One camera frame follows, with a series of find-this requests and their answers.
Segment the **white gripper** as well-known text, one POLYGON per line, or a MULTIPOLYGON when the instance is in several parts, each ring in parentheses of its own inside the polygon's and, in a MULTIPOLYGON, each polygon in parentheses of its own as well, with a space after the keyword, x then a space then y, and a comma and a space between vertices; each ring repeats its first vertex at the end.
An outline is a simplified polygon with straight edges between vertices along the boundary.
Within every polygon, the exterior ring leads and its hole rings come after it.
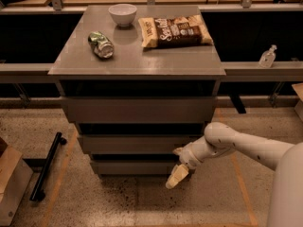
POLYGON ((187 175, 189 169, 195 169, 203 159, 212 154, 212 147, 206 142, 204 137, 194 142, 186 144, 184 147, 176 148, 173 153, 179 156, 182 163, 176 165, 166 182, 166 188, 172 189, 181 182, 187 175))

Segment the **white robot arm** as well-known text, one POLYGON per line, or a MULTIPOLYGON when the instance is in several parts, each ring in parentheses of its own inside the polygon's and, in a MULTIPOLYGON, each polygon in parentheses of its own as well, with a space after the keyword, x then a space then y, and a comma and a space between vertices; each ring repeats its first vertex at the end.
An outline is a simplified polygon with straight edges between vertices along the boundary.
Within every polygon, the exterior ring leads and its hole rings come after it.
POLYGON ((235 131, 221 122, 173 151, 179 157, 167 182, 172 189, 206 159, 238 151, 275 172, 267 227, 303 227, 303 144, 290 144, 235 131))

